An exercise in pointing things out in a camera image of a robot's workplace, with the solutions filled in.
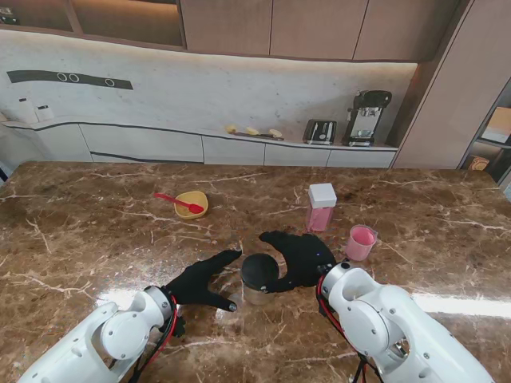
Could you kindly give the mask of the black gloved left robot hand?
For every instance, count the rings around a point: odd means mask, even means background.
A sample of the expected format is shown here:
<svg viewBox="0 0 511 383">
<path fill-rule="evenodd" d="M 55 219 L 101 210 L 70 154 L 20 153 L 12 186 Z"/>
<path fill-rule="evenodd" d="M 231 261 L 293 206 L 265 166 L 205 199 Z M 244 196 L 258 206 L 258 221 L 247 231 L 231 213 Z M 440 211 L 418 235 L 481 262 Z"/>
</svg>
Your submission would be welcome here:
<svg viewBox="0 0 511 383">
<path fill-rule="evenodd" d="M 170 283 L 164 285 L 162 290 L 173 296 L 179 305 L 205 305 L 235 312 L 237 305 L 220 294 L 210 291 L 208 284 L 213 275 L 219 274 L 241 255 L 242 251 L 225 250 L 209 259 L 193 263 Z"/>
</svg>

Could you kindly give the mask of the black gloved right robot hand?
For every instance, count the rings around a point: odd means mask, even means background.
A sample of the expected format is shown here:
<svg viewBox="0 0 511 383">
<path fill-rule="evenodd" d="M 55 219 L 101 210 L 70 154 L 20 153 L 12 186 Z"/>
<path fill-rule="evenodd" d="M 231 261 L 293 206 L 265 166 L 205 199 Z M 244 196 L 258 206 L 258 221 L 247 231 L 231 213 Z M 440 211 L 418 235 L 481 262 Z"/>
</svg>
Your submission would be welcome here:
<svg viewBox="0 0 511 383">
<path fill-rule="evenodd" d="M 323 273 L 337 263 L 331 250 L 316 235 L 265 231 L 259 239 L 273 246 L 283 256 L 287 266 L 287 272 L 282 278 L 266 282 L 260 287 L 265 294 L 315 286 Z"/>
</svg>

